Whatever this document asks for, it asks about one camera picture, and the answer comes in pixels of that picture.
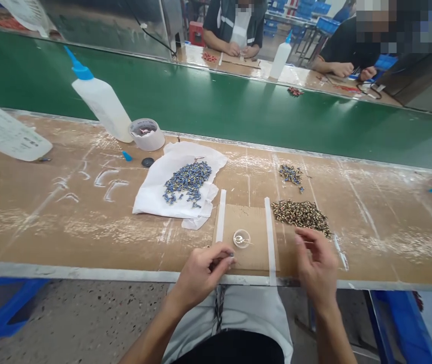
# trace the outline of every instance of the person's left hand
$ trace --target person's left hand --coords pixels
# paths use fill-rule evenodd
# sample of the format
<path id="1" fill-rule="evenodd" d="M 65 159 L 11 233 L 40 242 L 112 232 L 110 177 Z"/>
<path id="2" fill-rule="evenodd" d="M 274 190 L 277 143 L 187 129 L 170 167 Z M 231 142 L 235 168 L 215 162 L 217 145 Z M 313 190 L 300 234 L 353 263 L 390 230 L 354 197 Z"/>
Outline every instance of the person's left hand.
<path id="1" fill-rule="evenodd" d="M 241 55 L 244 58 L 254 58 L 258 54 L 259 49 L 256 47 L 246 46 L 241 50 Z"/>
<path id="2" fill-rule="evenodd" d="M 170 304 L 184 315 L 209 296 L 221 277 L 236 263 L 231 256 L 234 250 L 226 244 L 217 243 L 208 248 L 194 249 L 185 263 L 179 279 L 167 295 Z"/>
<path id="3" fill-rule="evenodd" d="M 374 76 L 376 76 L 376 74 L 377 74 L 376 68 L 374 66 L 371 66 L 362 70 L 359 78 L 361 79 L 361 81 L 365 82 L 373 78 Z"/>

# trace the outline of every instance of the worker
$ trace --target worker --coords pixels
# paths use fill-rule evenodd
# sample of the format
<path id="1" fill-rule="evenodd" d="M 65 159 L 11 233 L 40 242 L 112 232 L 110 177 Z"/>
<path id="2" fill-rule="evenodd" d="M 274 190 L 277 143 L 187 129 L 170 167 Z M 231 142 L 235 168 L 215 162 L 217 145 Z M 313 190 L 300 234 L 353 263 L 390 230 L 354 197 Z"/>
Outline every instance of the worker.
<path id="1" fill-rule="evenodd" d="M 319 363 L 355 364 L 336 300 L 337 257 L 322 233 L 295 231 L 300 281 L 316 312 Z M 218 286 L 236 262 L 223 243 L 195 249 L 119 364 L 289 364 L 293 345 L 277 288 Z"/>
<path id="2" fill-rule="evenodd" d="M 338 21 L 339 23 L 342 23 L 349 19 L 350 17 L 354 16 L 356 13 L 356 0 L 347 0 L 344 3 L 344 6 L 342 9 L 340 9 L 337 14 L 334 15 L 333 19 L 335 21 Z"/>
<path id="3" fill-rule="evenodd" d="M 313 62 L 312 69 L 342 78 L 356 74 L 360 81 L 373 78 L 377 74 L 374 64 L 379 59 L 381 44 L 357 40 L 357 17 L 353 17 L 339 25 Z"/>
<path id="4" fill-rule="evenodd" d="M 253 58 L 263 46 L 266 0 L 211 0 L 204 42 L 230 56 Z"/>

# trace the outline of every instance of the person's right hand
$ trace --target person's right hand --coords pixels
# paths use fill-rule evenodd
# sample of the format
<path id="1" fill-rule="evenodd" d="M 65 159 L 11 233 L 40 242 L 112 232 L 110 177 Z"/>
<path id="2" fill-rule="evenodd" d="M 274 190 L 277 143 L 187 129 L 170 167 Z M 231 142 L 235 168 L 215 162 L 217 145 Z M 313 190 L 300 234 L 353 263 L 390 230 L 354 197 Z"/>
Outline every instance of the person's right hand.
<path id="1" fill-rule="evenodd" d="M 166 299 L 176 312 L 184 315 L 214 291 L 221 277 L 237 263 L 234 249 L 217 243 L 194 249 Z"/>
<path id="2" fill-rule="evenodd" d="M 239 49 L 239 46 L 235 42 L 231 42 L 227 45 L 227 54 L 233 57 L 238 57 L 241 52 L 241 49 Z"/>
<path id="3" fill-rule="evenodd" d="M 331 69 L 337 77 L 346 78 L 354 72 L 354 65 L 352 63 L 333 62 Z"/>
<path id="4" fill-rule="evenodd" d="M 322 233 L 301 227 L 295 233 L 300 281 L 317 312 L 323 312 L 337 303 L 337 257 Z"/>

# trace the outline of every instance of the dark vest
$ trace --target dark vest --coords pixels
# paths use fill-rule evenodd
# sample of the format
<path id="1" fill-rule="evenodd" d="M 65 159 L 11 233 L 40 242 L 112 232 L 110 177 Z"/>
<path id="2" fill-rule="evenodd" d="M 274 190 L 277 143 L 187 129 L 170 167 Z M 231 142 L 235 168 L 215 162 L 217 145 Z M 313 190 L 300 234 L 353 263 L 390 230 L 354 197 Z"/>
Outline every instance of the dark vest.
<path id="1" fill-rule="evenodd" d="M 221 7 L 219 8 L 218 27 L 220 27 L 220 39 L 229 43 L 232 37 L 232 29 L 236 19 L 236 1 L 237 0 L 221 0 Z M 253 45 L 255 41 L 256 29 L 259 22 L 264 19 L 268 4 L 266 1 L 260 5 L 254 5 L 253 14 L 251 15 L 246 32 L 247 44 Z"/>

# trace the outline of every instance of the white glue bottle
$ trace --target white glue bottle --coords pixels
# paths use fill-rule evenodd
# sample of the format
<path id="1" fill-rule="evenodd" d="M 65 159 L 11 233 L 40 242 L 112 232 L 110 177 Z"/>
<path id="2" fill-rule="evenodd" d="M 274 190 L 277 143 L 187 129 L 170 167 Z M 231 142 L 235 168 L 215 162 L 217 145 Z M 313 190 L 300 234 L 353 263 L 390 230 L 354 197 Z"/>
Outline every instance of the white glue bottle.
<path id="1" fill-rule="evenodd" d="M 276 51 L 275 60 L 273 61 L 273 66 L 271 66 L 270 77 L 278 79 L 283 71 L 283 67 L 288 60 L 288 56 L 292 51 L 292 46 L 290 42 L 292 40 L 292 32 L 288 37 L 286 37 L 285 43 L 282 43 L 278 46 L 278 50 Z"/>
<path id="2" fill-rule="evenodd" d="M 73 88 L 86 102 L 93 114 L 103 124 L 108 133 L 121 142 L 130 143 L 131 120 L 113 88 L 106 82 L 93 76 L 89 68 L 83 66 L 71 51 L 64 46 L 73 61 L 72 70 L 78 77 L 73 82 Z"/>

